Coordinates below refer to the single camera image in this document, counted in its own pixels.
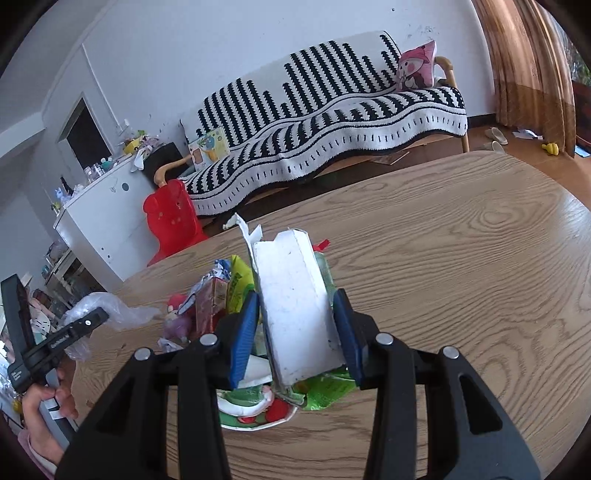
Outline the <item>dark red drink box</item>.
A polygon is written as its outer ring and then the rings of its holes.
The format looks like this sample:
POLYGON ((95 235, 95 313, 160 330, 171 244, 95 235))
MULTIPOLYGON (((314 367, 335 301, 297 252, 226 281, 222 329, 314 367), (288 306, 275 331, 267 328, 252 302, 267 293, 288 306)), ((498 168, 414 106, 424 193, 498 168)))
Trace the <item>dark red drink box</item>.
POLYGON ((195 295, 195 329, 191 337, 197 340, 204 334, 213 333, 219 319, 226 310, 228 281, 212 277, 204 282, 195 295))

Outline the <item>yellow green snack bag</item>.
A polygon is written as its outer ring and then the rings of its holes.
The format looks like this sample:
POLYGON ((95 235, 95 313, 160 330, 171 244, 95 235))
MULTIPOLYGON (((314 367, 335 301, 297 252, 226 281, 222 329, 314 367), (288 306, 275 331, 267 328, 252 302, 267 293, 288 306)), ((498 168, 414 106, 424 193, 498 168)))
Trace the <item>yellow green snack bag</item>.
POLYGON ((230 279, 226 290, 226 312, 238 313, 242 310, 245 297, 254 289, 252 268, 237 255, 230 257, 230 279))

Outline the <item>white milk carton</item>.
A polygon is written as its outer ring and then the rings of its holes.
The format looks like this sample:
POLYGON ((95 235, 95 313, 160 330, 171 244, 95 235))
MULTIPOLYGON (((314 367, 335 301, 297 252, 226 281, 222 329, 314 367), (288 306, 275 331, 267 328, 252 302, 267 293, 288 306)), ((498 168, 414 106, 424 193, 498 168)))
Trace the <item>white milk carton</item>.
POLYGON ((266 351, 281 389, 345 364, 332 306, 310 236, 287 229, 263 239, 239 215, 226 226, 242 232, 262 302, 266 351))

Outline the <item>green foil wrapper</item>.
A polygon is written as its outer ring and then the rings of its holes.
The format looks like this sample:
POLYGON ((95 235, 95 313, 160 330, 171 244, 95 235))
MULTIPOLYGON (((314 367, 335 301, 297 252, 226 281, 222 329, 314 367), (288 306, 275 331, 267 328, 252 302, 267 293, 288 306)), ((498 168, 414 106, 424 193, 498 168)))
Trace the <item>green foil wrapper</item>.
MULTIPOLYGON (((334 298, 337 288, 335 288, 325 253, 315 252, 315 260, 317 260, 318 268, 321 271, 322 281, 324 281, 325 289, 328 293, 329 303, 332 304, 332 298, 334 298)), ((304 410, 319 411, 327 409, 355 389, 356 383, 349 376, 348 369, 346 367, 339 367, 338 369, 298 382, 294 386, 294 393, 297 394, 298 399, 303 401, 304 410)))

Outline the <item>red ribbon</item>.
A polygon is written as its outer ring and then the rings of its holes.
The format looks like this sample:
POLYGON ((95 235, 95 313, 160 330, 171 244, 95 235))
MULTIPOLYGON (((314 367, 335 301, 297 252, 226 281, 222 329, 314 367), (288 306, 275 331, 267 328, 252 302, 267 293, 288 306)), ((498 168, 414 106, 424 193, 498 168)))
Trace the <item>red ribbon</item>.
POLYGON ((317 244, 315 244, 314 246, 312 246, 312 249, 315 252, 323 252, 325 251, 325 249, 327 249, 329 247, 329 245, 331 244, 331 242, 328 239, 322 240, 322 242, 319 242, 317 244))

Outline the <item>red plastic chair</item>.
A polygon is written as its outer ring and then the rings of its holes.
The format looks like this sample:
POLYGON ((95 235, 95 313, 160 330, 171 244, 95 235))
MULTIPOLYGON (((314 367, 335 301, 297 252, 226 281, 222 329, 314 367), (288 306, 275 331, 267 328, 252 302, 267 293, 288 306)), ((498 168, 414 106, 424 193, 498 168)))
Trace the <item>red plastic chair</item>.
POLYGON ((147 226, 159 248, 148 266, 207 239, 184 183, 172 179, 143 202, 147 226))

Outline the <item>white cabinet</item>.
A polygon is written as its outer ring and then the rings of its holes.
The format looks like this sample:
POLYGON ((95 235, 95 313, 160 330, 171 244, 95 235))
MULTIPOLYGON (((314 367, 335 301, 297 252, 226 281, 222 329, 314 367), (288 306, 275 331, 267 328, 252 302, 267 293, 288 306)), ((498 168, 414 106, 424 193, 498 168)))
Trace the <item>white cabinet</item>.
POLYGON ((62 207, 53 228, 85 269, 112 292, 147 267, 158 241, 143 202, 155 185, 123 157, 62 207))

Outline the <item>children's picture book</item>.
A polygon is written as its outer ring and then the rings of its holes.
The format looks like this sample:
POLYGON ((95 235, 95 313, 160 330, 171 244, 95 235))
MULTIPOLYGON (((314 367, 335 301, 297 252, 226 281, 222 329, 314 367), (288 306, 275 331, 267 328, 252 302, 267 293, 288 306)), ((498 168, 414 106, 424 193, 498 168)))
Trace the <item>children's picture book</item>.
POLYGON ((217 127, 188 145, 193 166, 200 170, 226 158, 229 153, 228 139, 222 127, 217 127))

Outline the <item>black white striped sofa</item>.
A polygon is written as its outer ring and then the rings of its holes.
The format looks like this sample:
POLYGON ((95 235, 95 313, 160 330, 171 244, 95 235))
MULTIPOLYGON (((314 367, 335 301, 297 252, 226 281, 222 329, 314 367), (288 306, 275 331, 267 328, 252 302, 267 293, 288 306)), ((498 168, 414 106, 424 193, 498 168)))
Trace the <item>black white striped sofa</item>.
POLYGON ((291 53, 205 97, 180 120, 188 148, 219 129, 228 149, 184 179, 197 215, 221 215, 339 156, 397 150, 430 134, 466 136, 460 90, 417 82, 404 90, 401 70, 394 39, 374 31, 291 53))

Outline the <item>slippers on floor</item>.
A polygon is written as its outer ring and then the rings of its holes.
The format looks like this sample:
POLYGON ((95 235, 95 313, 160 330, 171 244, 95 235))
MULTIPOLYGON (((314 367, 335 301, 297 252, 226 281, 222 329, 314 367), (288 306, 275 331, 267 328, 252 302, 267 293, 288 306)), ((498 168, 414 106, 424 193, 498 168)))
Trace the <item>slippers on floor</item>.
POLYGON ((489 142, 484 145, 486 150, 499 153, 505 152, 505 147, 508 145, 508 140, 499 128, 488 128, 485 131, 485 136, 489 139, 489 142))

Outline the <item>yellow toy on floor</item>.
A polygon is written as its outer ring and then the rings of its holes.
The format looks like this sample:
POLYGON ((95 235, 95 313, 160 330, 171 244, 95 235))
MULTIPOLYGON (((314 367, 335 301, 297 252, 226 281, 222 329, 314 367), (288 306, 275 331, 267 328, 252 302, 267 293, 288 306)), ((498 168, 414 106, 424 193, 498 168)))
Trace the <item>yellow toy on floor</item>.
POLYGON ((558 156, 560 154, 560 149, 556 143, 546 143, 541 145, 542 149, 546 151, 549 155, 558 156))

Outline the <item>pink cartoon pillow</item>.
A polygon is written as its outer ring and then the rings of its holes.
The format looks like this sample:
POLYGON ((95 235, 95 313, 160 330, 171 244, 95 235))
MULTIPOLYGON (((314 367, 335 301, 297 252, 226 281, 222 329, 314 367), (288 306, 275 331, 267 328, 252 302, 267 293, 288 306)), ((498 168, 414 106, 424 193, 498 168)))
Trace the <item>pink cartoon pillow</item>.
POLYGON ((406 91, 433 87, 436 55, 437 43, 435 40, 404 52, 400 57, 396 72, 396 90, 406 91))

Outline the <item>brown curtain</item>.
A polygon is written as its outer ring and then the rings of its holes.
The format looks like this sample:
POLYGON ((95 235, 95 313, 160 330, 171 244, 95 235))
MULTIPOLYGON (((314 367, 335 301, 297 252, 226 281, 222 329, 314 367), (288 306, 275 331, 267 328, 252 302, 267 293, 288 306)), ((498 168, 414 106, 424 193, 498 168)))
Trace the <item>brown curtain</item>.
POLYGON ((531 129, 573 156, 573 86, 550 14, 536 1, 478 0, 473 5, 492 64, 497 121, 531 129))

